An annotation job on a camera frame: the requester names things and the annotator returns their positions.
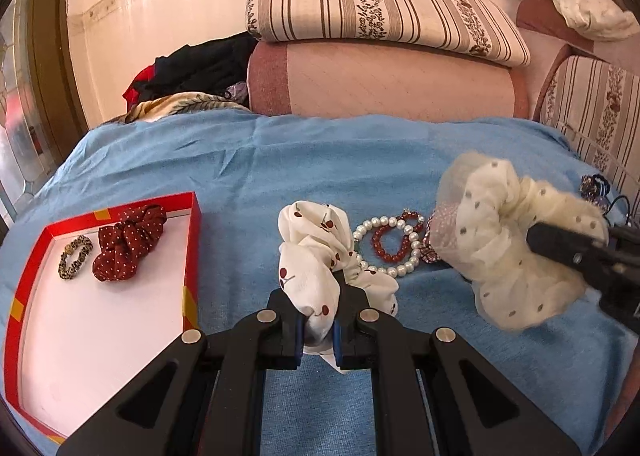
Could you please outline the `light blue bed cover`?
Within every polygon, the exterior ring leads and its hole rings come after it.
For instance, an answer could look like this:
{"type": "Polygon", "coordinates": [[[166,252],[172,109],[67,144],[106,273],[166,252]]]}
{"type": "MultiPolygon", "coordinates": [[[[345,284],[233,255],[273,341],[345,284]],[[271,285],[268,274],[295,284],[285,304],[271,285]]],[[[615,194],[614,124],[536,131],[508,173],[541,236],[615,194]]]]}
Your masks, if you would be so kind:
{"type": "MultiPolygon", "coordinates": [[[[226,109],[104,124],[77,144],[10,228],[1,247],[1,305],[9,309],[45,225],[192,192],[201,208],[198,321],[219,332],[263,306],[277,285],[284,206],[301,199],[331,204],[352,223],[405,208],[428,213],[442,172],[471,150],[572,193],[590,172],[559,131],[519,119],[429,124],[226,109]]],[[[485,322],[471,286],[449,268],[421,266],[400,281],[398,301],[402,324],[424,332],[454,328],[584,454],[601,445],[637,340],[598,309],[594,294],[519,334],[485,322]]]]}

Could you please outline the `red white box tray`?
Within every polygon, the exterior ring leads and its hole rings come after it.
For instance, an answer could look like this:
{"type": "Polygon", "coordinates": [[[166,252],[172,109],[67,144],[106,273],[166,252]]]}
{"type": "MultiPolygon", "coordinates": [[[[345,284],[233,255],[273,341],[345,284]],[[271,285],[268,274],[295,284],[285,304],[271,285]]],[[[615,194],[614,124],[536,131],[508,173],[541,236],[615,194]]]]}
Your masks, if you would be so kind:
{"type": "Polygon", "coordinates": [[[58,275],[65,246],[92,242],[118,221],[121,206],[46,225],[14,292],[3,343],[6,402],[31,426],[62,443],[171,341],[198,324],[198,235],[194,193],[155,197],[167,220],[136,275],[100,282],[85,263],[58,275]]]}

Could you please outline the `wooden door with glass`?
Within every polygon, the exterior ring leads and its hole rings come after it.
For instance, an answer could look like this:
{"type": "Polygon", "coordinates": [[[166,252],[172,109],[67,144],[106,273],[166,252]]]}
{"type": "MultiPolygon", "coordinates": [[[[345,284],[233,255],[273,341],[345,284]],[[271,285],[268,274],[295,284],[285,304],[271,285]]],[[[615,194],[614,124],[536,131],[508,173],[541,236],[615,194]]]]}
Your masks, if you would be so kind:
{"type": "Polygon", "coordinates": [[[12,222],[88,132],[66,0],[1,5],[1,215],[12,222]]]}

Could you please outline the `blue striped ribbon brooch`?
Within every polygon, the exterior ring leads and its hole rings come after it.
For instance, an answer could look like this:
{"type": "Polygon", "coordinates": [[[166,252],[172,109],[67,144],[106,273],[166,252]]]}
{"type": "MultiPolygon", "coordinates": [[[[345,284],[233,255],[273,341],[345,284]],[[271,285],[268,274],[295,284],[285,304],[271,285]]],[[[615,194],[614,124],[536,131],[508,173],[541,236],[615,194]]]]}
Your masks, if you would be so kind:
{"type": "Polygon", "coordinates": [[[585,199],[586,202],[595,205],[601,211],[605,211],[610,206],[610,201],[608,200],[610,190],[610,183],[600,174],[582,176],[580,179],[580,197],[585,199]]]}

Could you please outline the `maroon plaid scrunchie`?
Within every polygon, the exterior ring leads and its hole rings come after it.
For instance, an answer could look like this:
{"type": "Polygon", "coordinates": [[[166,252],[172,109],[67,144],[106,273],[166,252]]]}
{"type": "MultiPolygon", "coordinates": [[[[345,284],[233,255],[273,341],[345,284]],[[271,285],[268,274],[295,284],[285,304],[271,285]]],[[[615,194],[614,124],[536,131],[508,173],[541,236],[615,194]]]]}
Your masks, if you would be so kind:
{"type": "Polygon", "coordinates": [[[424,235],[420,246],[421,260],[426,264],[435,264],[442,260],[431,243],[432,221],[433,218],[431,216],[425,221],[424,235]]]}

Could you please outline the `striped floral pillow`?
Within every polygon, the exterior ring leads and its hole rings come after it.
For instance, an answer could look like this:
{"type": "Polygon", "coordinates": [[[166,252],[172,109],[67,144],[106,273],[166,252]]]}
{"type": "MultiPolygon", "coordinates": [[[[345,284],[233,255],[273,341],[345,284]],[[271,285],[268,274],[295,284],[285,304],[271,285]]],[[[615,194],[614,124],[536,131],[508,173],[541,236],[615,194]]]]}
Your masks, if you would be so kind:
{"type": "Polygon", "coordinates": [[[265,42],[385,41],[524,67],[528,46],[491,0],[246,0],[246,29],[265,42]]]}

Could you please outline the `maroon polka dot scrunchie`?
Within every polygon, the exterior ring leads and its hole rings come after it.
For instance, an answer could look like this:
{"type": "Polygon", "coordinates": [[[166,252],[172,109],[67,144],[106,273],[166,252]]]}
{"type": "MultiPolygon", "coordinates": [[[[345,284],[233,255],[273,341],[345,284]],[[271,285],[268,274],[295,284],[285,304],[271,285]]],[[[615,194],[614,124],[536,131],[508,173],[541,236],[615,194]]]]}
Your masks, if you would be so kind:
{"type": "Polygon", "coordinates": [[[92,262],[100,282],[122,282],[137,274],[140,261],[158,244],[167,216],[160,205],[129,207],[119,220],[98,231],[100,253],[92,262]]]}

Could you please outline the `pink bolster cushion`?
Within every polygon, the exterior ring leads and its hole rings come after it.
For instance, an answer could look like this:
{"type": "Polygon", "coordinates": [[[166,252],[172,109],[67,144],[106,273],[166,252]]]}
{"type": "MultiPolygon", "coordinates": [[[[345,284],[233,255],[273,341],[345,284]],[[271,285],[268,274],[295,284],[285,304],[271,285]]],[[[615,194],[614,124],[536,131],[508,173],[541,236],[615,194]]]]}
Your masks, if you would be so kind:
{"type": "Polygon", "coordinates": [[[250,57],[247,86],[250,109],[265,116],[447,122],[529,112],[520,70],[425,46],[262,42],[250,57]]]}

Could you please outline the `cream dotted sheer scrunchie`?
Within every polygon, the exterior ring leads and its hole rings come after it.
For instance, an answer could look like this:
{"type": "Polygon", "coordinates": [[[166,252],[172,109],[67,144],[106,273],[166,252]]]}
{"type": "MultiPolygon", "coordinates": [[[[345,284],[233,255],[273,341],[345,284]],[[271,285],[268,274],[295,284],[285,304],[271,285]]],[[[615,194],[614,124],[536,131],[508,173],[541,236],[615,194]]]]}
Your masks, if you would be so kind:
{"type": "Polygon", "coordinates": [[[464,153],[440,178],[428,242],[471,281],[477,312],[501,329],[538,326],[587,289],[577,271],[527,246],[527,232],[540,222],[608,240],[596,206],[518,176],[506,159],[464,153]]]}

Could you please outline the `white cherry print scrunchie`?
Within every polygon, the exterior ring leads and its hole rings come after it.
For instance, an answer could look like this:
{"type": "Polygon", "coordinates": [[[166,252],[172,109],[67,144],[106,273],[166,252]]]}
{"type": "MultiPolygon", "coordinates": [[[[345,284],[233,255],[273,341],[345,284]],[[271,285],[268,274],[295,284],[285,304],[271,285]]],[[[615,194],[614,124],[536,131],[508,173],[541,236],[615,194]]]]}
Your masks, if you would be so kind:
{"type": "Polygon", "coordinates": [[[334,367],[332,326],[341,295],[334,274],[341,272],[346,284],[366,293],[371,308],[391,316],[398,311],[397,280],[377,268],[361,266],[348,216],[341,208],[299,200],[280,211],[278,229],[279,284],[306,317],[304,352],[334,367]]]}

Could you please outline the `white cloth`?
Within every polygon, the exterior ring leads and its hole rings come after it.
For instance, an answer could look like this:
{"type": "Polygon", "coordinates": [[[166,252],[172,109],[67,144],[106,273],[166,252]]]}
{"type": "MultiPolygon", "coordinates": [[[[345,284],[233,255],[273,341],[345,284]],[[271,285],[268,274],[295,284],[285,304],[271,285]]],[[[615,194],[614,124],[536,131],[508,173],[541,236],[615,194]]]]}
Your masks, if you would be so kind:
{"type": "Polygon", "coordinates": [[[566,26],[586,39],[614,42],[639,33],[634,13],[623,10],[613,0],[552,0],[552,3],[566,26]]]}

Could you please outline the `black clothing pile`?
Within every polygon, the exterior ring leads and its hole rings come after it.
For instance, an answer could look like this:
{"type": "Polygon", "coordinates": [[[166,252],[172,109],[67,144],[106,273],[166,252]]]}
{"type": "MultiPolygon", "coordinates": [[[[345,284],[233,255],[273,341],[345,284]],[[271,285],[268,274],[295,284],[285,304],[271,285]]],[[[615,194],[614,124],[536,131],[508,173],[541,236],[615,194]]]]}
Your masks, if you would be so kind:
{"type": "Polygon", "coordinates": [[[122,97],[127,108],[182,92],[224,95],[246,80],[248,62],[258,41],[248,32],[186,44],[138,72],[122,97]]]}

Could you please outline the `leaf print fabric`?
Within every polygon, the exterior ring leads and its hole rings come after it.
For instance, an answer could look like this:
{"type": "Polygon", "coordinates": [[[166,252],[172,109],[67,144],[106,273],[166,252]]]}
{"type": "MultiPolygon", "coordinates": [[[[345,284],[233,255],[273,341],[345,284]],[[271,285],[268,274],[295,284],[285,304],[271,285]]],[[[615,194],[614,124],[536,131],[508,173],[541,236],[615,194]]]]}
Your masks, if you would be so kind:
{"type": "Polygon", "coordinates": [[[125,115],[108,120],[109,124],[133,124],[138,121],[155,122],[172,115],[206,112],[206,110],[239,109],[246,107],[222,96],[202,92],[182,92],[141,102],[125,115]]]}

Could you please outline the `striped floral side cushion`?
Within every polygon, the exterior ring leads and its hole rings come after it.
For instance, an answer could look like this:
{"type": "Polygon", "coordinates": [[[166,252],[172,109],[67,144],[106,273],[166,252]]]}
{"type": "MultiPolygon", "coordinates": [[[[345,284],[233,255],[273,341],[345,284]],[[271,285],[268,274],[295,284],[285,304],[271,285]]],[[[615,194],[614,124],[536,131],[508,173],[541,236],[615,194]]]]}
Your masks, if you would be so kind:
{"type": "Polygon", "coordinates": [[[639,77],[604,60],[573,55],[555,69],[538,121],[628,198],[639,217],[639,77]]]}

